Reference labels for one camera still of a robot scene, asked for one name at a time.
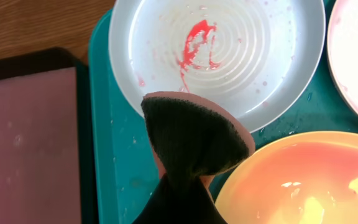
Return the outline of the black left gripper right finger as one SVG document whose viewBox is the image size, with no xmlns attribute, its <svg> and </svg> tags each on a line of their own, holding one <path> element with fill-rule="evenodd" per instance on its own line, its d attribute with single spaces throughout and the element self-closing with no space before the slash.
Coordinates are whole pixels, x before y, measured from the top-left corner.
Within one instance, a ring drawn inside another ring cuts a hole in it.
<svg viewBox="0 0 358 224">
<path fill-rule="evenodd" d="M 191 182 L 182 196 L 184 223 L 226 224 L 200 179 Z"/>
</svg>

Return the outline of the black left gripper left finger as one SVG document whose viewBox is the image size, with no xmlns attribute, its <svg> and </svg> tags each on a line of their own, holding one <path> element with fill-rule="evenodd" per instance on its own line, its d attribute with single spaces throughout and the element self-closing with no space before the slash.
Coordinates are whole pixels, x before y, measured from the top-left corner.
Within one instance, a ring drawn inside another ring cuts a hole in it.
<svg viewBox="0 0 358 224">
<path fill-rule="evenodd" d="M 182 222 L 177 198 L 166 174 L 162 176 L 152 196 L 133 224 L 177 224 Z"/>
</svg>

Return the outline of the teal plastic tray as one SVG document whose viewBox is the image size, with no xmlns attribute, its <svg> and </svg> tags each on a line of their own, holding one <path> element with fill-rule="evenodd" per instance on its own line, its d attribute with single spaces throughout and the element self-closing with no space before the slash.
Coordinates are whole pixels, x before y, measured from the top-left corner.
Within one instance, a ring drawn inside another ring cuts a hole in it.
<svg viewBox="0 0 358 224">
<path fill-rule="evenodd" d="M 328 20 L 334 1 L 323 1 Z M 112 9 L 98 22 L 90 41 L 89 65 L 96 184 L 101 223 L 131 223 L 145 207 L 159 180 L 142 111 L 136 112 L 115 81 L 109 59 Z M 267 126 L 251 132 L 257 151 L 296 134 L 339 131 L 358 134 L 358 115 L 348 107 L 331 78 L 326 32 L 321 58 L 304 92 Z M 214 178 L 217 199 L 236 168 Z"/>
</svg>

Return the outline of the pink green sponge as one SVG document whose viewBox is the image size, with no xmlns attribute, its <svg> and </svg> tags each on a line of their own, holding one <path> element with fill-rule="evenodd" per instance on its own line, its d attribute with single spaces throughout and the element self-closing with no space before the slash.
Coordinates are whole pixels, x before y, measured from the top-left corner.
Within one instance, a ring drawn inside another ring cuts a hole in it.
<svg viewBox="0 0 358 224">
<path fill-rule="evenodd" d="M 255 152 L 250 132 L 206 98 L 159 91 L 145 95 L 141 108 L 150 145 L 165 169 L 154 199 L 210 202 L 205 183 Z"/>
</svg>

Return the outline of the yellow plate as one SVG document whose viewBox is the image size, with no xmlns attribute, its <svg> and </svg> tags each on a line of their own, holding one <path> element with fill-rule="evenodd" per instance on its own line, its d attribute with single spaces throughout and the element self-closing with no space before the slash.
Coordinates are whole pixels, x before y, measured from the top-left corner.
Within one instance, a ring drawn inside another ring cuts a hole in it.
<svg viewBox="0 0 358 224">
<path fill-rule="evenodd" d="M 228 223 L 358 223 L 358 134 L 315 131 L 272 142 L 228 177 Z"/>
</svg>

